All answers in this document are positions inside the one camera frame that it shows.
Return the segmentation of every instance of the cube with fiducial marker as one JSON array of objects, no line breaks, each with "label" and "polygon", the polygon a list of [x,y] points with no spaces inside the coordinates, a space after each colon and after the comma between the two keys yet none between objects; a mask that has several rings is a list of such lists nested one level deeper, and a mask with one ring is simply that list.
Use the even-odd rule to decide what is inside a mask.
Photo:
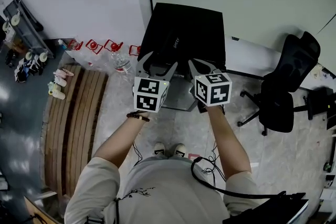
[{"label": "cube with fiducial marker", "polygon": [[195,97],[206,106],[230,103],[232,81],[227,73],[195,76]]},{"label": "cube with fiducial marker", "polygon": [[165,80],[134,78],[134,109],[158,112],[167,97],[169,82]]}]

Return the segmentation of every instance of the forearm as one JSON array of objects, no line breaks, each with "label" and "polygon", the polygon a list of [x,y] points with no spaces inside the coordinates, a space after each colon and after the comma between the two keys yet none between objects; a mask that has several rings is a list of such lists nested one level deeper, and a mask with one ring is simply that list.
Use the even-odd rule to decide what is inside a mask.
[{"label": "forearm", "polygon": [[246,151],[232,131],[221,108],[214,106],[207,110],[225,177],[228,179],[240,172],[251,172]]},{"label": "forearm", "polygon": [[124,123],[98,148],[94,157],[100,157],[115,164],[118,168],[124,162],[136,136],[140,132],[144,120],[128,118]]}]

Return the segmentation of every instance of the chair seat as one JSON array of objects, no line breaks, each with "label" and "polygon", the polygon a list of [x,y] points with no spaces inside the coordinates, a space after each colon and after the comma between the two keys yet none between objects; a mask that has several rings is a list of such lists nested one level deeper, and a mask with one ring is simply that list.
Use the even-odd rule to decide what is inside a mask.
[{"label": "chair seat", "polygon": [[269,90],[260,95],[259,121],[276,132],[289,133],[293,129],[293,98],[289,92]]}]

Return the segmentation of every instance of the shoe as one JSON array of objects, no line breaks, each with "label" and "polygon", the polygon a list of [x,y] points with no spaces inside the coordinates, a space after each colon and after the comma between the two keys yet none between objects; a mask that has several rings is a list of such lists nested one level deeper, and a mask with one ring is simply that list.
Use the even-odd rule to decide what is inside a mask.
[{"label": "shoe", "polygon": [[165,154],[165,146],[164,144],[157,142],[154,146],[154,155],[164,155]]},{"label": "shoe", "polygon": [[186,149],[185,145],[178,144],[175,148],[174,156],[184,157],[186,152],[187,152],[187,149]]}]

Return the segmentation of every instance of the dark floor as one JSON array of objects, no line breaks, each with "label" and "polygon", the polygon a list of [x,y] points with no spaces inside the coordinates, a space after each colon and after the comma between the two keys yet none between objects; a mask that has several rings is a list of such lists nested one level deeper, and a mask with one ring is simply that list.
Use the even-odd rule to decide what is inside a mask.
[{"label": "dark floor", "polygon": [[19,221],[29,217],[23,195],[34,196],[44,187],[40,180],[39,143],[43,111],[48,98],[48,82],[53,79],[63,50],[49,59],[41,76],[15,82],[14,69],[5,65],[8,49],[0,52],[0,170],[10,190],[0,191],[0,200]]}]

